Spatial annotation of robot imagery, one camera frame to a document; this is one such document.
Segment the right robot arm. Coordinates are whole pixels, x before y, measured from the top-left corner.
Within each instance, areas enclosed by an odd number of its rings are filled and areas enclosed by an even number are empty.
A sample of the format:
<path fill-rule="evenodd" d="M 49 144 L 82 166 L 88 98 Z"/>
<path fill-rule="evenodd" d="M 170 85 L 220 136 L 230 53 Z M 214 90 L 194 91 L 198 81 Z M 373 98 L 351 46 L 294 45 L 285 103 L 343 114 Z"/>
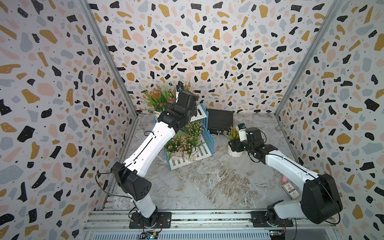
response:
<path fill-rule="evenodd" d="M 257 217 L 257 223 L 277 227 L 288 219 L 305 218 L 314 224 L 321 224 L 340 215 L 343 205 L 331 175 L 321 175 L 289 159 L 277 147 L 267 144 L 266 135 L 258 128 L 247 129 L 244 124 L 230 127 L 228 138 L 231 154 L 247 153 L 253 163 L 262 163 L 279 171 L 302 193 L 300 200 L 270 204 L 265 216 Z"/>

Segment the red flower pot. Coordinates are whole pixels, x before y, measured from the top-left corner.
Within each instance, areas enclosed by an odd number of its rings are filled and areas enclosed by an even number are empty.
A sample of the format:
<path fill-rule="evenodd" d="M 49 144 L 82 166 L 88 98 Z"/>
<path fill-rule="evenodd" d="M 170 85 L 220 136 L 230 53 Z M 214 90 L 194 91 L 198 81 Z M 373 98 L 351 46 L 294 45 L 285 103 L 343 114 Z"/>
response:
<path fill-rule="evenodd" d="M 159 116 L 176 100 L 176 90 L 171 88 L 158 87 L 151 90 L 144 90 L 142 93 L 142 103 L 145 110 Z"/>
<path fill-rule="evenodd" d="M 186 82 L 186 83 L 184 83 L 183 82 L 183 84 L 184 84 L 184 91 L 190 91 L 190 89 L 191 89 L 191 82 Z"/>

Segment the small printed card box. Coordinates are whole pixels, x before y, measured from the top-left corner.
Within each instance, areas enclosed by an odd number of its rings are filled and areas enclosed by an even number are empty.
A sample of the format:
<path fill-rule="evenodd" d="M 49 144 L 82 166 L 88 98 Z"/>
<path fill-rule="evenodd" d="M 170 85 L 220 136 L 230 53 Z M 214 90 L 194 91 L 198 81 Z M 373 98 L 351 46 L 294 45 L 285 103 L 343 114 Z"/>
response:
<path fill-rule="evenodd" d="M 288 194 L 291 200 L 299 199 L 302 196 L 291 182 L 283 183 L 282 189 Z"/>

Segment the orange flower pot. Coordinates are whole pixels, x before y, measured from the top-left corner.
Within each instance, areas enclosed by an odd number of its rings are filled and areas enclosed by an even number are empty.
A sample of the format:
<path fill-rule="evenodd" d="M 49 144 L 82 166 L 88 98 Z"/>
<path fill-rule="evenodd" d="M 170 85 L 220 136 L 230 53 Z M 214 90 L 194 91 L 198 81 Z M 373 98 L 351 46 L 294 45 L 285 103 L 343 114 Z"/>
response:
<path fill-rule="evenodd" d="M 239 158 L 243 154 L 243 146 L 242 142 L 240 141 L 240 135 L 236 128 L 231 126 L 228 128 L 228 154 L 231 157 Z"/>

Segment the blue white two-tier rack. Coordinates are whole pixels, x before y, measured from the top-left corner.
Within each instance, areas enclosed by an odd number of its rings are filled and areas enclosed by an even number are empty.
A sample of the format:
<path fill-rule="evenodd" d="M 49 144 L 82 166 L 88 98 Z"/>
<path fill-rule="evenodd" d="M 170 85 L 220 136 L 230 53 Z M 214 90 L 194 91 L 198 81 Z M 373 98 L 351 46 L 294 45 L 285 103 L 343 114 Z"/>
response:
<path fill-rule="evenodd" d="M 209 113 L 202 105 L 197 115 L 163 147 L 170 170 L 213 156 L 215 141 L 208 130 Z"/>

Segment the pink toy microphone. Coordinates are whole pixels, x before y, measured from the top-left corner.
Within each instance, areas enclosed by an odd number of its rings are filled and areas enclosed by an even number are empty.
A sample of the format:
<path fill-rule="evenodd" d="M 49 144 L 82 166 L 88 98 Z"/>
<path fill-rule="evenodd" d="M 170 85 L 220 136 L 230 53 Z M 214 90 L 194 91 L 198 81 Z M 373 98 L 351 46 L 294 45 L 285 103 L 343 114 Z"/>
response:
<path fill-rule="evenodd" d="M 286 176 L 283 176 L 282 183 L 285 184 L 288 181 L 288 178 Z"/>

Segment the right aluminium corner post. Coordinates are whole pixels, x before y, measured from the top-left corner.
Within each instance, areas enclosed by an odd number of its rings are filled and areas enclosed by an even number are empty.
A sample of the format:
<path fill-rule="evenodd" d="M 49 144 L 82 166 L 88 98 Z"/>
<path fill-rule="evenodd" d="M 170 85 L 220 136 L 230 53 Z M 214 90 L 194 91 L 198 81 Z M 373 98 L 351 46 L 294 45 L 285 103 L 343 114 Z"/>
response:
<path fill-rule="evenodd" d="M 327 12 L 327 15 L 325 17 L 325 20 L 323 21 L 322 25 L 319 28 L 318 33 L 316 34 L 313 42 L 311 43 L 310 47 L 308 48 L 307 53 L 305 54 L 302 62 L 300 63 L 293 80 L 291 81 L 290 85 L 287 87 L 287 91 L 285 92 L 283 99 L 279 103 L 279 106 L 277 110 L 275 111 L 274 115 L 275 117 L 278 117 L 284 109 L 285 104 L 288 102 L 290 94 L 294 92 L 295 86 L 298 84 L 301 76 L 303 75 L 304 71 L 306 70 L 307 65 L 309 64 L 310 60 L 313 58 L 315 53 L 317 52 L 317 48 L 320 46 L 321 41 L 324 37 L 324 35 L 327 33 L 329 27 L 331 26 L 334 18 L 336 17 L 337 13 L 341 9 L 343 5 L 342 0 L 334 0 Z"/>

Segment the black ribbed carrying case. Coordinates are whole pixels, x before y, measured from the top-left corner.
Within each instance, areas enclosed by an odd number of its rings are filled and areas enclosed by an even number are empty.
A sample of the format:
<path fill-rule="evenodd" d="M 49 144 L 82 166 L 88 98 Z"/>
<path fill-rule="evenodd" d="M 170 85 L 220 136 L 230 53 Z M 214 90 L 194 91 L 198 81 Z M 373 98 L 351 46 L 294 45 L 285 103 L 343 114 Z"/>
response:
<path fill-rule="evenodd" d="M 208 130 L 212 135 L 228 132 L 233 126 L 233 112 L 224 110 L 207 109 Z"/>

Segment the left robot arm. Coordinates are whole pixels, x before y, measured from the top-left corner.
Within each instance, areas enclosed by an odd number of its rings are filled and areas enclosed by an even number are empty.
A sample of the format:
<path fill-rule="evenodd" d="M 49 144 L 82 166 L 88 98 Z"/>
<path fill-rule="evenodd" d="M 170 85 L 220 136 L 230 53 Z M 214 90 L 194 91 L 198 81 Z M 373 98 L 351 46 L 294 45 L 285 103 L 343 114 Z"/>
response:
<path fill-rule="evenodd" d="M 115 163 L 106 173 L 114 175 L 118 186 L 126 193 L 125 198 L 133 201 L 144 228 L 160 226 L 159 210 L 150 196 L 152 183 L 145 179 L 145 175 L 166 143 L 197 115 L 198 99 L 189 91 L 178 92 L 176 101 L 160 113 L 154 128 L 145 132 L 147 138 L 139 148 L 123 163 Z"/>

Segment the left aluminium corner post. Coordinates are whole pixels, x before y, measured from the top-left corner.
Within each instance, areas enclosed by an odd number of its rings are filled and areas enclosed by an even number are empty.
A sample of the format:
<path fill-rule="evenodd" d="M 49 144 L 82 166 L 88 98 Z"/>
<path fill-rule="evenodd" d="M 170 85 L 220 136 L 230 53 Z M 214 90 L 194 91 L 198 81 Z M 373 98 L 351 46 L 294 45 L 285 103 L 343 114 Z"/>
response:
<path fill-rule="evenodd" d="M 131 113 L 131 115 L 136 118 L 138 116 L 135 108 L 134 108 L 134 105 L 132 103 L 132 100 L 130 98 L 130 95 L 124 85 L 124 82 L 122 80 L 122 77 L 121 75 L 119 74 L 119 71 L 117 69 L 117 66 L 110 54 L 110 51 L 109 51 L 109 48 L 108 48 L 108 45 L 105 43 L 104 41 L 104 38 L 103 38 L 103 35 L 102 35 L 102 32 L 97 24 L 97 21 L 96 19 L 94 18 L 94 15 L 91 11 L 91 8 L 89 6 L 89 3 L 88 1 L 86 0 L 79 0 L 78 1 L 79 5 L 80 5 L 80 8 L 85 16 L 85 19 L 87 20 L 87 23 L 89 24 L 89 27 L 91 29 L 91 31 L 93 32 L 94 36 L 95 36 L 95 40 L 96 42 L 98 43 L 99 47 L 100 47 L 100 50 L 103 54 L 103 56 L 105 57 L 106 59 L 106 63 L 108 64 L 110 70 L 112 71 L 112 74 L 117 82 L 117 85 L 121 91 L 121 94 L 122 96 L 124 97 L 125 99 L 125 102 L 127 104 L 127 108 L 129 110 L 129 112 Z"/>

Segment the pink flower pot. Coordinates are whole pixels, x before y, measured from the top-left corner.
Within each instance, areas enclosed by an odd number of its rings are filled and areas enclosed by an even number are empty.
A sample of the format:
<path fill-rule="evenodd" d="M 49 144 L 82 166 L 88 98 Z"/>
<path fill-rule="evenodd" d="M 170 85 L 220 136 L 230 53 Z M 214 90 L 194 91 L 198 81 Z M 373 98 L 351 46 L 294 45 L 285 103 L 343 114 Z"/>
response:
<path fill-rule="evenodd" d="M 204 142 L 202 142 L 200 138 L 184 137 L 183 160 L 191 162 L 195 161 L 199 152 L 199 147 L 203 144 Z"/>
<path fill-rule="evenodd" d="M 169 160 L 181 157 L 184 152 L 184 137 L 175 136 L 165 145 Z"/>
<path fill-rule="evenodd" d="M 199 138 L 203 130 L 203 123 L 201 121 L 190 122 L 183 128 L 186 136 L 193 138 Z"/>

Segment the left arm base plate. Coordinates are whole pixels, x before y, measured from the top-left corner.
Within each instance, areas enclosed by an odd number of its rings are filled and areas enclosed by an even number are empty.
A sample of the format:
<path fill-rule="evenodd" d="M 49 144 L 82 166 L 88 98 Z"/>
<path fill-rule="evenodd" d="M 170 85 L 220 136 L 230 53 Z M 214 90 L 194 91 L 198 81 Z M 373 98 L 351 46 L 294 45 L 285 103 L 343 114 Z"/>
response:
<path fill-rule="evenodd" d="M 135 212 L 131 216 L 129 229 L 169 229 L 171 227 L 171 212 L 154 212 L 149 218 Z"/>

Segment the aluminium corner post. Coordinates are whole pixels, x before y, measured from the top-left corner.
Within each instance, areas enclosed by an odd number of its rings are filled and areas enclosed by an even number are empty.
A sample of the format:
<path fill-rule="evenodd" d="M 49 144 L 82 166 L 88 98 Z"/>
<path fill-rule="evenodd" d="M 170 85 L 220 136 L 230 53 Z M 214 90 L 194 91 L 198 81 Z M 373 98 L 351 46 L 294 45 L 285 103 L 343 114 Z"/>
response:
<path fill-rule="evenodd" d="M 293 80 L 291 81 L 290 85 L 287 87 L 287 91 L 285 92 L 283 99 L 279 103 L 279 106 L 277 110 L 275 111 L 274 115 L 275 117 L 278 117 L 284 109 L 285 104 L 288 102 L 290 94 L 294 92 L 295 86 L 298 84 L 301 76 L 303 75 L 304 71 L 306 70 L 307 65 L 309 64 L 310 60 L 313 58 L 315 53 L 317 52 L 317 48 L 320 46 L 321 41 L 324 37 L 324 35 L 327 33 L 329 27 L 331 26 L 334 18 L 336 17 L 337 13 L 341 9 L 343 5 L 342 0 L 334 0 L 327 12 L 327 15 L 325 17 L 325 20 L 323 21 L 322 25 L 319 28 L 318 33 L 316 34 L 313 42 L 311 43 L 310 47 L 308 48 L 307 53 L 305 54 L 302 62 L 300 63 Z"/>
<path fill-rule="evenodd" d="M 91 29 L 91 31 L 93 32 L 94 36 L 95 36 L 95 40 L 96 42 L 98 43 L 99 47 L 100 47 L 100 50 L 103 54 L 103 56 L 105 57 L 106 59 L 106 63 L 108 64 L 110 70 L 112 71 L 112 74 L 117 82 L 117 85 L 121 91 L 121 94 L 122 96 L 124 97 L 125 99 L 125 102 L 127 104 L 127 108 L 129 110 L 129 112 L 131 113 L 131 115 L 136 118 L 138 116 L 135 108 L 134 108 L 134 105 L 132 103 L 132 100 L 130 98 L 130 95 L 124 85 L 124 82 L 122 80 L 122 77 L 121 75 L 119 74 L 119 71 L 117 69 L 117 66 L 110 54 L 110 51 L 109 51 L 109 48 L 108 48 L 108 45 L 105 43 L 104 41 L 104 38 L 103 38 L 103 35 L 102 35 L 102 32 L 97 24 L 97 21 L 96 19 L 94 18 L 94 15 L 91 11 L 91 8 L 89 6 L 89 3 L 88 1 L 86 0 L 79 0 L 78 1 L 79 5 L 80 5 L 80 8 L 85 16 L 85 19 L 87 20 L 87 23 L 89 24 L 89 27 Z"/>

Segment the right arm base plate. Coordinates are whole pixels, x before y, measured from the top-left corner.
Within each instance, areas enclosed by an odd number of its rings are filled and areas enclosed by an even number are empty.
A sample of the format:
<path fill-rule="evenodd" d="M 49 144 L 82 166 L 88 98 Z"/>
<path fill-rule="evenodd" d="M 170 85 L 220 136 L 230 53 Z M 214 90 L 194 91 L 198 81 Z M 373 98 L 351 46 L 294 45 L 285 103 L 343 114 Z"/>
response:
<path fill-rule="evenodd" d="M 272 219 L 267 211 L 251 211 L 251 222 L 254 228 L 284 228 L 294 226 L 294 222 L 289 219 Z"/>

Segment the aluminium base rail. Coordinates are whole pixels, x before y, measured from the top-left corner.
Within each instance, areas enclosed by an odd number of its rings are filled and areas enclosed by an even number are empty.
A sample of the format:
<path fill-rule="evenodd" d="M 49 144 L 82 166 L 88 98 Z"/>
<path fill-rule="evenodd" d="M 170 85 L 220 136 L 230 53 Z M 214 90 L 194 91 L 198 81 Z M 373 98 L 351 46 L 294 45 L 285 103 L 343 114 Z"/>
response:
<path fill-rule="evenodd" d="M 335 225 L 289 219 L 293 227 L 254 228 L 251 211 L 165 210 L 171 212 L 169 229 L 129 229 L 135 211 L 95 211 L 84 227 L 83 240 L 340 240 Z"/>

